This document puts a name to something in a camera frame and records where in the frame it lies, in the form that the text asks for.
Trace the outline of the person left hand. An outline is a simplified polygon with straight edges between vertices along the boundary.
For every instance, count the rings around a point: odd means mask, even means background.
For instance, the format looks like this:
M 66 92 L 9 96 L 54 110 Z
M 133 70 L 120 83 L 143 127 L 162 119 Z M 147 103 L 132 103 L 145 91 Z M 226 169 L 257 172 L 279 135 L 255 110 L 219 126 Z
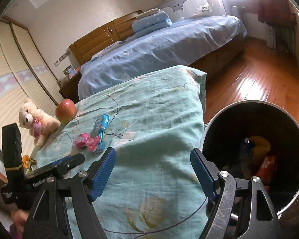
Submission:
M 10 235 L 13 238 L 22 238 L 28 216 L 29 212 L 22 209 L 11 212 L 13 224 L 10 225 Z

